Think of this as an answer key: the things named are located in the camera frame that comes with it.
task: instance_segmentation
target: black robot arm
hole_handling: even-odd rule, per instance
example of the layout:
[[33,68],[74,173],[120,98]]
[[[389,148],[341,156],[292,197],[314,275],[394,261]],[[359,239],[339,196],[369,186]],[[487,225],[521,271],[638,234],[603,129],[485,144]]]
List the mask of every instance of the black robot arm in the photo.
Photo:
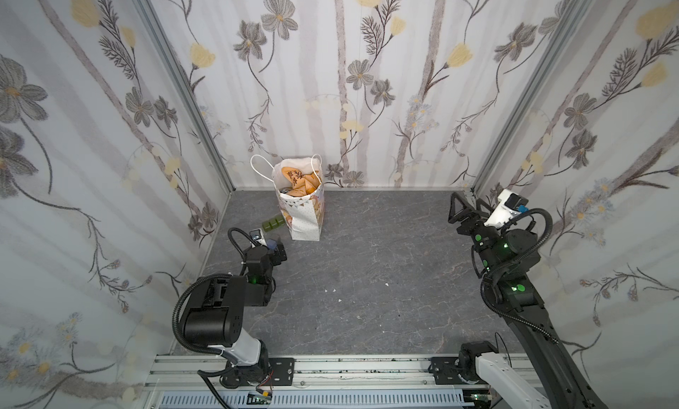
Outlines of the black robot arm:
[[[459,224],[457,232],[471,236],[473,252],[479,254],[483,268],[477,271],[481,278],[481,297],[493,312],[501,316],[514,331],[538,374],[552,408],[606,409],[607,406],[592,390],[577,368],[554,329],[549,314],[537,290],[526,275],[540,261],[537,250],[551,234],[551,217],[541,209],[528,210],[528,200],[514,193],[505,193],[500,205],[516,214],[504,224],[488,225],[492,209],[477,200],[476,207],[463,194],[451,195],[448,222]],[[517,221],[539,214],[545,218],[545,231],[539,237],[531,232],[535,221],[524,229],[509,229]],[[464,361],[463,373],[467,379],[478,379],[474,358],[487,351],[496,351],[489,345],[466,343],[460,351]]]

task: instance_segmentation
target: white arm segment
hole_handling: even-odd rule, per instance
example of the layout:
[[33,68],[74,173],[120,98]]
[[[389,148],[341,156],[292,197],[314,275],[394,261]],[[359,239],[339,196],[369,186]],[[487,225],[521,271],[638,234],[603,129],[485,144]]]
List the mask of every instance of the white arm segment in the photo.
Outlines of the white arm segment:
[[528,384],[502,355],[485,353],[476,357],[477,375],[495,388],[512,409],[549,409],[549,399]]
[[498,205],[495,210],[493,210],[493,213],[490,214],[490,217],[488,220],[486,220],[484,225],[499,229],[502,228],[504,224],[509,222],[511,218],[517,216],[520,213],[505,206],[505,201],[507,201],[507,199],[511,197],[512,194],[514,193],[512,193],[510,190],[503,190],[503,192],[498,195]]

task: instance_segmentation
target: red wire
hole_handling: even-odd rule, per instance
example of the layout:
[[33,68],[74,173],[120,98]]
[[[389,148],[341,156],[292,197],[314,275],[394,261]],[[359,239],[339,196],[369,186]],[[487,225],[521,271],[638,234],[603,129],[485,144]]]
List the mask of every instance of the red wire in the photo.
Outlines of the red wire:
[[[266,381],[264,381],[264,382],[260,382],[259,385],[258,385],[257,387],[260,388],[261,386],[265,385],[267,382],[269,382],[269,381],[271,380],[271,377],[272,377],[273,375],[274,375],[274,370],[271,370],[271,374],[269,374],[269,378],[267,378]],[[273,390],[273,389],[274,389],[274,386],[271,385],[271,384],[269,384],[269,388],[271,388],[271,389]]]

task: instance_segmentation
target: black cable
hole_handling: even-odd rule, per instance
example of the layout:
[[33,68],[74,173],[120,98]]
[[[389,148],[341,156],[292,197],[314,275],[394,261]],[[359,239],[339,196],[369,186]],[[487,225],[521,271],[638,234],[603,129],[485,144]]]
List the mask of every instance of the black cable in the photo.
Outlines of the black cable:
[[495,346],[499,349],[498,337],[500,337],[500,341],[502,341],[503,346],[505,346],[505,353],[507,353],[507,359],[509,359],[509,367],[513,368],[513,366],[511,365],[511,356],[509,355],[509,350],[507,349],[507,345],[505,344],[505,340],[503,339],[503,336],[501,336],[500,333],[497,332],[497,331],[495,332]]
[[[240,258],[242,258],[243,262],[245,262],[245,253],[243,253],[243,250],[242,250],[242,248],[240,248],[240,245],[238,245],[238,243],[236,243],[236,240],[233,239],[233,232],[234,232],[234,231],[237,232],[237,233],[240,233],[240,234],[244,235],[244,236],[250,241],[250,243],[251,243],[252,245],[255,245],[255,246],[256,246],[256,245],[260,245],[260,244],[257,243],[257,242],[250,236],[250,234],[248,234],[248,233],[245,232],[244,230],[242,230],[242,229],[240,229],[240,228],[229,228],[229,230],[226,232],[226,235],[229,237],[229,241],[231,241],[231,244],[233,244],[233,246],[236,248],[236,251],[238,252],[238,254],[240,254]],[[243,271],[240,273],[241,276],[242,276],[244,273],[245,273],[245,267],[243,267]]]
[[214,377],[214,376],[222,376],[222,375],[227,374],[228,372],[230,372],[232,370],[233,370],[233,368],[226,368],[225,370],[221,370],[221,371],[217,371],[217,372],[205,372],[203,370],[198,370],[198,375],[200,376],[200,378],[203,379],[203,381],[205,381],[205,385],[208,386],[208,388],[210,389],[210,392],[212,392],[212,394],[216,398],[217,402],[224,409],[233,409],[233,408],[226,403],[226,401],[222,398],[222,396],[219,395],[219,393],[216,392],[216,388],[212,384],[212,381],[209,380],[209,378]]
[[544,245],[547,240],[549,239],[551,232],[552,232],[552,218],[551,215],[547,210],[544,209],[531,209],[524,211],[523,213],[515,216],[514,218],[510,219],[510,222],[516,223],[519,220],[525,218],[526,216],[531,216],[532,214],[539,214],[543,218],[545,218],[545,230],[542,232],[542,235],[540,235],[540,238],[538,241],[531,245],[525,252],[516,255],[514,258],[500,263],[498,266],[494,267],[491,270],[487,270],[486,272],[483,273],[483,278],[481,279],[481,300],[483,300],[483,303],[488,306],[488,309],[491,311],[495,312],[501,317],[505,317],[510,320],[514,320],[516,322],[522,323],[526,326],[531,327],[532,329],[535,329],[539,333],[541,333],[543,336],[545,336],[547,339],[551,340],[552,343],[557,344],[559,342],[558,338],[554,337],[553,335],[549,334],[549,332],[546,329],[543,329],[539,327],[538,325],[535,325],[529,320],[525,320],[520,316],[514,316],[510,315],[509,312],[504,312],[497,307],[493,303],[490,302],[490,299],[488,299],[488,296],[486,295],[488,286],[493,286],[493,277],[494,274],[497,272],[500,272],[501,270],[508,268],[510,266],[513,266],[515,264],[520,263],[523,259],[529,257],[532,253],[536,252],[542,245]]
[[476,259],[474,258],[474,246],[471,246],[471,265],[474,267],[474,272],[476,272],[477,277],[481,277],[482,275],[479,273],[479,269],[476,267]]
[[536,224],[536,223],[537,223],[537,222],[535,222],[535,218],[531,215],[531,217],[530,217],[530,224],[528,224],[528,227],[526,228],[526,231],[531,232],[531,231],[533,230],[533,228],[535,228],[535,224]]
[[229,352],[224,353],[222,350],[214,349],[213,347],[194,345],[184,337],[184,332],[179,328],[179,318],[181,316],[181,308],[184,305],[186,299],[189,298],[191,293],[201,284],[204,284],[208,281],[212,281],[213,279],[225,279],[225,278],[230,279],[231,275],[227,273],[213,273],[212,275],[208,275],[206,277],[200,277],[196,280],[196,282],[191,284],[186,289],[186,291],[183,292],[183,294],[179,297],[179,300],[174,305],[174,311],[172,313],[172,332],[177,342],[187,350],[195,351],[196,353],[200,354],[222,356],[225,359],[231,361],[234,365],[236,365],[238,364],[238,360],[235,357],[233,357],[233,355],[230,354]]
[[494,408],[495,406],[497,406],[498,403],[500,403],[502,400],[503,400],[503,397],[500,396],[500,398],[497,399],[497,401],[496,401],[495,403],[493,403],[492,405],[490,405],[490,407],[489,407],[488,409],[493,409],[493,408]]
[[212,376],[221,376],[224,375],[231,370],[233,370],[233,367],[238,364],[238,360],[230,353],[230,352],[224,352],[223,350],[220,349],[215,349],[212,347],[208,346],[197,346],[194,345],[193,343],[190,343],[186,337],[184,337],[184,332],[180,329],[179,327],[179,318],[181,316],[181,308],[184,305],[184,302],[186,301],[187,298],[191,295],[191,293],[200,285],[212,281],[213,279],[230,279],[231,275],[226,274],[226,273],[214,273],[212,275],[208,275],[206,277],[200,277],[191,284],[186,291],[182,293],[182,295],[179,297],[179,300],[176,302],[174,305],[174,311],[172,313],[172,332],[174,334],[174,337],[176,338],[176,341],[182,345],[184,348],[190,351],[194,351],[196,353],[201,353],[201,354],[209,354],[209,355],[218,355],[222,356],[226,360],[228,360],[232,365],[229,368],[226,368],[221,371],[217,372],[205,372],[203,370],[199,370],[197,373],[200,376],[200,378],[205,381],[205,384],[208,386],[216,400],[219,402],[220,405],[224,409],[232,409],[229,405],[226,404],[224,399],[221,398],[221,396],[216,392],[215,386],[213,386],[212,382],[208,379]]

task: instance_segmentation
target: paper gift bag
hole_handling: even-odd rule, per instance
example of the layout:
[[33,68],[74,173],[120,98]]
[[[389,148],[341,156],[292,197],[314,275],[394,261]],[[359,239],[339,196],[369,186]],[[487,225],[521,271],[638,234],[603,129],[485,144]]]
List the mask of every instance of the paper gift bag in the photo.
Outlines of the paper gift bag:
[[[292,238],[302,241],[319,241],[325,211],[325,199],[323,196],[325,184],[323,184],[321,179],[323,177],[323,170],[321,168],[323,162],[320,156],[314,154],[312,157],[304,157],[302,159],[283,159],[275,166],[271,166],[271,163],[264,159],[272,168],[271,176],[265,176],[255,168],[253,165],[255,157],[264,159],[259,154],[255,154],[250,158],[250,166],[259,176],[274,184],[278,207],[288,224]],[[299,169],[303,175],[314,175],[317,177],[320,185],[313,193],[303,197],[293,197],[281,193],[281,189],[289,187],[291,184],[283,174],[283,167]]]

